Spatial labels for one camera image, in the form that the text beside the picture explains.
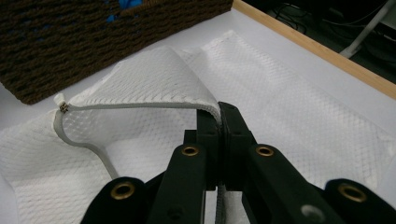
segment brown basket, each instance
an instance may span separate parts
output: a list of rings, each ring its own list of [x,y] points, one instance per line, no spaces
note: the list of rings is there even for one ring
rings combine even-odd
[[[2,1],[0,81],[34,104],[145,46],[230,10],[233,0]],[[107,22],[109,15],[117,18]]]

